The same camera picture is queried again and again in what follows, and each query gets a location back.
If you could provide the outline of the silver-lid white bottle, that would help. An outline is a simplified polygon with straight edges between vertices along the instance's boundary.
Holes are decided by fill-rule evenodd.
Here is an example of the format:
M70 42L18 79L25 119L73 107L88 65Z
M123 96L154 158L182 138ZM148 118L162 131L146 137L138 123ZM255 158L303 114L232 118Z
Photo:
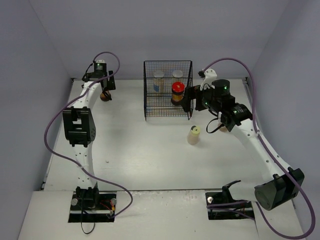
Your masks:
M153 90L158 95L161 95L164 92L164 75L162 70L157 70L153 74Z
M176 69L172 72L172 82L183 82L184 80L184 73L180 69Z

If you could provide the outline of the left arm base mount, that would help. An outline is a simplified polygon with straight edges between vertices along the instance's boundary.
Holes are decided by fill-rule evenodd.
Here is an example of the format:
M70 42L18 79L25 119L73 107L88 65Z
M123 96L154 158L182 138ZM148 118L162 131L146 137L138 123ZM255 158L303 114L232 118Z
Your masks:
M82 200L74 191L70 202L68 223L113 223L117 204L116 192L100 192L97 202Z

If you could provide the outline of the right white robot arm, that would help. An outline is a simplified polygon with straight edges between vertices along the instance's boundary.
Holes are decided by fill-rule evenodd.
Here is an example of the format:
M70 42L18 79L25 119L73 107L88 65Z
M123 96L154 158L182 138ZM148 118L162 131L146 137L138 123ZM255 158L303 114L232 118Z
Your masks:
M263 183L254 184L256 201L270 211L292 200L299 193L305 175L300 168L293 169L280 157L272 160L274 150L264 136L254 129L251 111L230 94L230 82L226 79L214 80L211 85L188 86L180 101L184 111L190 109L190 102L196 100L197 111L209 110L217 117L222 126L234 135L259 166Z

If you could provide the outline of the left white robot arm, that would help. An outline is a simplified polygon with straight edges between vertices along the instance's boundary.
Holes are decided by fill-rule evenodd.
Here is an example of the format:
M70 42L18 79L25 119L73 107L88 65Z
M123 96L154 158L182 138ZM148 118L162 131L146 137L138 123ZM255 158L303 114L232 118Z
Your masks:
M75 161L80 164L75 194L84 210L94 210L100 204L92 158L93 141L97 133L92 108L101 92L107 89L108 80L102 83L94 81L113 73L108 71L104 60L94 61L91 65L93 72L84 75L81 98L62 111L65 138L72 146Z

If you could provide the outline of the red-lid sauce jar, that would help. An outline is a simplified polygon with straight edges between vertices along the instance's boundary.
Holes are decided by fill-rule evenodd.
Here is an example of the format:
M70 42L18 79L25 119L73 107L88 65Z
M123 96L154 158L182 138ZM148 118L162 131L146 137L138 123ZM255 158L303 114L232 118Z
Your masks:
M103 91L99 97L103 102L108 102L112 100L112 96L109 91Z
M185 85L180 82L176 81L172 84L171 86L171 103L175 106L180 104L180 101L183 99L184 96L184 91L185 91Z

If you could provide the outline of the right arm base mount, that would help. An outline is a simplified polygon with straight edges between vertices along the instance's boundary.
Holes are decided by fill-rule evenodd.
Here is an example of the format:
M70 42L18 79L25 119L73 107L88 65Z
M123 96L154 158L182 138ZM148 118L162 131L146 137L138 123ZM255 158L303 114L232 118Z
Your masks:
M230 187L240 180L232 181L224 185L219 191L205 192L207 216L210 221L244 220L255 221L252 204L246 200L234 200L230 193Z

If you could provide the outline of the yellow-lid spice shaker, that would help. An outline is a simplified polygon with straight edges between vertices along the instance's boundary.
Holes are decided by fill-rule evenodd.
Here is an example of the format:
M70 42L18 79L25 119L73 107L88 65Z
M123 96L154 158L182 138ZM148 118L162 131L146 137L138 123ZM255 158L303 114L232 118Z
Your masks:
M193 125L190 128L190 131L187 135L187 142L190 145L197 144L200 140L200 133L201 133L201 128L199 126Z

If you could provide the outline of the pink-lid spice shaker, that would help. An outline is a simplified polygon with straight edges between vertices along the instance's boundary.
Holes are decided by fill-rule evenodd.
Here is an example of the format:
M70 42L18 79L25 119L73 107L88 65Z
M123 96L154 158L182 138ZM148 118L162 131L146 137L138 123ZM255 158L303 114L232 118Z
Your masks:
M219 123L219 131L221 132L228 132L228 129L226 128L226 126L223 123Z

